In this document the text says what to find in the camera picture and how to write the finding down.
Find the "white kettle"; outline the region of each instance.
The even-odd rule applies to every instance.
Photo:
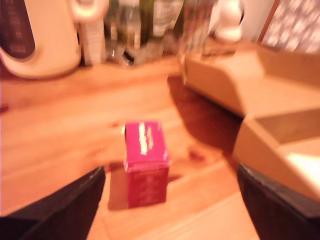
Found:
[[[103,19],[109,0],[1,0],[1,61],[14,75],[50,78],[81,60],[77,24]]]

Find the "small red box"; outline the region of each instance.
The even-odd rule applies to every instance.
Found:
[[[125,144],[128,207],[164,203],[170,159],[161,124],[156,121],[127,122]]]

